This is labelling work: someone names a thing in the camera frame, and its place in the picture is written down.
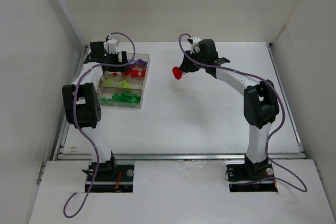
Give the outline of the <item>large red lego block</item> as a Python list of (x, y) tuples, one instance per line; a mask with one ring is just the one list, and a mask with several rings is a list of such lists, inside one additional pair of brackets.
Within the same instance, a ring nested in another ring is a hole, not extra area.
[(180, 80), (183, 76), (183, 72), (181, 71), (179, 67), (173, 67), (172, 73), (176, 80)]

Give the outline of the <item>purple square lego brick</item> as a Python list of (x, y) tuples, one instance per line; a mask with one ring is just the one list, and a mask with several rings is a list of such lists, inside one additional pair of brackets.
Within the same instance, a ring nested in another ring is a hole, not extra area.
[(146, 61), (142, 60), (142, 59), (138, 59), (136, 61), (136, 64), (141, 66), (142, 68), (145, 68), (148, 65), (148, 63)]

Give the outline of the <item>red arch lego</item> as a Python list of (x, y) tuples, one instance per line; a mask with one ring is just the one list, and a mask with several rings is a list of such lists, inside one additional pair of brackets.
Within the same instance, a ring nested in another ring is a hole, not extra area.
[(122, 72), (123, 76), (141, 77), (138, 70), (130, 69), (126, 72)]

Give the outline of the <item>lime lego pile block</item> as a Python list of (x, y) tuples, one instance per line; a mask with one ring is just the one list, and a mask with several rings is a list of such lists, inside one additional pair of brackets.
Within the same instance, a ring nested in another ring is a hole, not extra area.
[(104, 84), (105, 87), (112, 87), (113, 86), (113, 79), (107, 79)]

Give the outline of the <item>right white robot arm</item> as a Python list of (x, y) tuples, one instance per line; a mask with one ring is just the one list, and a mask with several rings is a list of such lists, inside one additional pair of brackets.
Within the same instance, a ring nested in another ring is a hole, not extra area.
[(243, 96), (243, 114), (249, 124), (249, 142), (244, 157), (244, 169), (250, 175), (261, 172), (268, 165), (266, 155), (267, 138), (271, 126), (279, 113), (279, 103), (274, 94), (274, 85), (269, 80), (242, 73), (223, 65), (230, 63), (219, 57), (212, 39), (189, 37), (190, 50), (184, 51), (183, 61), (173, 69), (176, 79), (186, 73), (204, 69), (216, 80), (222, 81)]

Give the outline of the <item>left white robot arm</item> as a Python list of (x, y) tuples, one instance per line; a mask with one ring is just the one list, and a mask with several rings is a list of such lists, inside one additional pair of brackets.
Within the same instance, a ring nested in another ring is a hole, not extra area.
[(118, 45), (119, 40), (116, 38), (91, 42), (79, 76), (71, 84), (62, 87), (67, 122), (92, 145), (92, 163), (86, 171), (92, 178), (114, 177), (117, 174), (113, 152), (99, 129), (102, 112), (97, 90), (105, 71), (123, 72), (129, 69), (127, 53), (119, 53)]

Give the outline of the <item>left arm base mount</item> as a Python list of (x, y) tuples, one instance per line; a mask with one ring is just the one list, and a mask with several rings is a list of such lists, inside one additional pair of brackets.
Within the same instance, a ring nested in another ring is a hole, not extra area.
[(132, 193), (134, 165), (109, 163), (99, 164), (91, 187), (92, 193)]

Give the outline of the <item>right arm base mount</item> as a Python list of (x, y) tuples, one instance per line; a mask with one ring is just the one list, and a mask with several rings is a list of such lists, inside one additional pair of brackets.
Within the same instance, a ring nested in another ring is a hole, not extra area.
[(246, 164), (226, 165), (225, 179), (229, 182), (231, 193), (277, 193), (276, 182), (273, 179), (267, 179), (273, 176), (274, 170), (270, 163), (253, 173), (247, 170)]

